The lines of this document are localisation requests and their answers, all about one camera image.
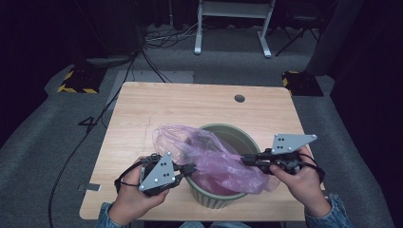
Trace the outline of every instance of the metal stand leg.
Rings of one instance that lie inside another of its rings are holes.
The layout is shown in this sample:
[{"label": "metal stand leg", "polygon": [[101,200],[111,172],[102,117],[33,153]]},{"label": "metal stand leg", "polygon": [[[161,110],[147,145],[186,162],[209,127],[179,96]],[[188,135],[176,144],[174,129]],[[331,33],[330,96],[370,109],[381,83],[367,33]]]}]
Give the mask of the metal stand leg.
[{"label": "metal stand leg", "polygon": [[202,1],[203,0],[199,0],[198,33],[196,34],[195,54],[202,53]]},{"label": "metal stand leg", "polygon": [[266,58],[272,57],[272,53],[270,52],[270,49],[267,46],[267,41],[266,41],[265,36],[266,36],[266,32],[267,32],[267,27],[269,26],[270,18],[272,17],[273,8],[275,6],[275,3],[276,3],[276,0],[270,1],[269,10],[267,11],[266,18],[264,19],[263,31],[258,31],[260,45],[261,45],[261,48],[263,49],[263,53]]}]

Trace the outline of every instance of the white stand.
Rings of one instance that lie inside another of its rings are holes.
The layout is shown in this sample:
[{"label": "white stand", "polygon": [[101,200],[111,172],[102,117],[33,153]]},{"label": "white stand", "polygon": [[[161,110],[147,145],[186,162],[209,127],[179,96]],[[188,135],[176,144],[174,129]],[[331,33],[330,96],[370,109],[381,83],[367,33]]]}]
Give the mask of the white stand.
[{"label": "white stand", "polygon": [[227,17],[247,17],[264,18],[263,31],[258,31],[261,48],[264,56],[272,56],[266,42],[266,32],[272,17],[276,0],[270,0],[269,4],[249,4],[231,2],[208,2],[199,0],[198,11],[198,32],[196,35],[195,54],[202,53],[202,17],[203,16],[227,16]]}]

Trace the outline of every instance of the hand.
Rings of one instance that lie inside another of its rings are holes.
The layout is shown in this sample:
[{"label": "hand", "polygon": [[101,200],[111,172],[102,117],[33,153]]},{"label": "hand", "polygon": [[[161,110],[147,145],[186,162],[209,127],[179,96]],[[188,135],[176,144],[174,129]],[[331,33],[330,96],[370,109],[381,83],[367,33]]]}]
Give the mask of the hand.
[{"label": "hand", "polygon": [[[136,167],[123,178],[123,182],[130,184],[139,184],[141,166]],[[138,187],[121,186],[118,197],[109,210],[109,217],[120,225],[127,225],[132,220],[138,219],[153,207],[163,203],[169,190],[161,192],[158,196],[148,197],[141,192]]]},{"label": "hand", "polygon": [[[299,153],[311,156],[311,153],[305,146],[299,149]],[[309,158],[305,156],[300,157],[303,162],[315,165]],[[319,175],[315,169],[305,166],[295,175],[286,173],[277,165],[271,165],[270,170],[288,186],[294,198],[305,205],[308,215],[323,217],[332,210],[330,203],[323,197]]]}]

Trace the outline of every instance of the denim sleeve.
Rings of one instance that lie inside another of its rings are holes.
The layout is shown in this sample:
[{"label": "denim sleeve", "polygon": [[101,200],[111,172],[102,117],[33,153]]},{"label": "denim sleeve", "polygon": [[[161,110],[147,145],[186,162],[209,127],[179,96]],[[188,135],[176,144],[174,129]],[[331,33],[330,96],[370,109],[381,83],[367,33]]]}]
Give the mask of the denim sleeve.
[{"label": "denim sleeve", "polygon": [[109,218],[109,215],[107,214],[110,207],[112,206],[111,203],[104,202],[101,206],[101,211],[98,216],[98,221],[97,224],[95,225],[95,228],[123,228],[124,226],[121,226],[117,223],[115,223],[112,219]]},{"label": "denim sleeve", "polygon": [[310,228],[354,228],[347,217],[346,209],[338,195],[330,195],[328,201],[332,204],[330,213],[321,218],[311,217],[305,213],[305,220]]}]

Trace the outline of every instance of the pink plastic bag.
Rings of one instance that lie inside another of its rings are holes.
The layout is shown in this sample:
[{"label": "pink plastic bag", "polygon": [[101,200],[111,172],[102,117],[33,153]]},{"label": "pink plastic bag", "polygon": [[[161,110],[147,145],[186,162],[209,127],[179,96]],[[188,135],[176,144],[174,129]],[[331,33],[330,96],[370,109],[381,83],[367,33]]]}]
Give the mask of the pink plastic bag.
[{"label": "pink plastic bag", "polygon": [[221,196],[259,194],[274,190],[279,180],[246,166],[240,155],[214,133],[185,125],[164,125],[153,132],[157,153],[172,153],[176,164],[196,164],[192,180],[203,190]]}]

